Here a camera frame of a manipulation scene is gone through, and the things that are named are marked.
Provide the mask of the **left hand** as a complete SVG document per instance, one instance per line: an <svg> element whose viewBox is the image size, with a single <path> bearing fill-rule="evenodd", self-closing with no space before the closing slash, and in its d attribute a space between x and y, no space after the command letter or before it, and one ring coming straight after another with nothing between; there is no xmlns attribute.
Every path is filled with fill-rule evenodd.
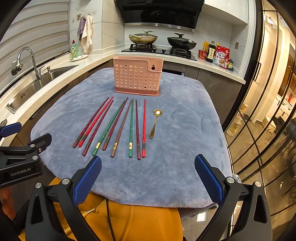
<svg viewBox="0 0 296 241"><path fill-rule="evenodd" d="M16 212L14 209L14 201L12 197L12 188L6 187L1 189L1 197L3 198L2 210L10 219L14 219Z"/></svg>

